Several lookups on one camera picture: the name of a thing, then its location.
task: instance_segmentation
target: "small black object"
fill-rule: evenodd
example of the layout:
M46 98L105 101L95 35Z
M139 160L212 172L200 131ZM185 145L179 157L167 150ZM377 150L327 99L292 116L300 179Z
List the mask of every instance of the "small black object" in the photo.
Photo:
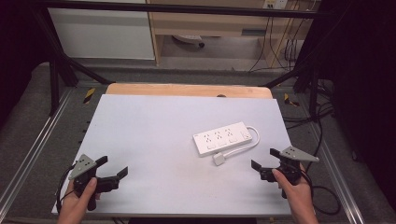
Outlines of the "small black object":
M74 179L74 191L79 197L81 193L84 191L85 187L87 187L88 183L93 177L97 179L97 185L95 193L91 196L90 201L88 202L88 211L92 211L96 208L96 200L95 194L110 192L113 189L119 188L120 180L128 175L128 167L125 167L117 175L109 176L109 177L97 177L96 170L103 164L107 162L107 156L104 156L96 161L96 164L88 169L86 172L78 175Z
M280 152L274 148L270 149L270 154L280 159L280 166L276 169L280 171L292 185L297 185L297 181L301 178L300 162L292 160L290 158L280 155ZM260 164L251 161L251 168L260 173L262 180L267 180L268 182L276 182L274 174L272 173L273 168L265 168ZM286 199L285 191L282 190L282 197Z

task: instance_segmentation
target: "white power strip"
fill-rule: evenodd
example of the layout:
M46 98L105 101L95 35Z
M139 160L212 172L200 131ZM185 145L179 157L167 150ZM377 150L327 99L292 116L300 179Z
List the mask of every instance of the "white power strip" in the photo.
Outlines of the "white power strip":
M200 157L241 146L252 140L251 134L243 122L197 133L193 138Z

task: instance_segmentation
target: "black metal frame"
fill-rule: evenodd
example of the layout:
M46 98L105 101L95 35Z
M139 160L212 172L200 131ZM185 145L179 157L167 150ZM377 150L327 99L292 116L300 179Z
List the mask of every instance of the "black metal frame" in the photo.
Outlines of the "black metal frame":
M300 19L331 19L335 15L330 12L314 11L293 11L293 10L273 10L264 8L241 8L241 7L204 7L204 6L182 6L182 5L158 5L158 4L136 4L136 3L108 3L108 2L85 2L85 1L59 1L59 0L27 0L33 19L40 27L41 32L46 37L50 45L49 56L53 58L50 63L51 75L51 115L59 105L59 87L57 75L63 78L66 86L76 86L78 79L72 67L92 77L102 84L111 84L114 81L107 80L95 74L93 71L69 58L63 51L62 46L56 39L47 23L42 17L43 8L73 8L90 10L111 10L111 11L143 11L143 12L167 12L167 13L190 13L190 14L215 14L215 15L235 15L252 17L277 17L277 18L300 18ZM301 68L295 67L285 76L263 85L272 88L290 77L298 76L298 73L305 70L305 65ZM311 83L318 81L318 76L313 76Z

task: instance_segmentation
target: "person's right hand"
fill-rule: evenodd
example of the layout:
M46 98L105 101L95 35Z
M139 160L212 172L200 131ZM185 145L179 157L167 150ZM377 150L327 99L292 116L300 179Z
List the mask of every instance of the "person's right hand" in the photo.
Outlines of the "person's right hand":
M318 223L311 198L311 188L304 178L293 186L277 169L273 169L274 177L288 197L291 215L296 223Z

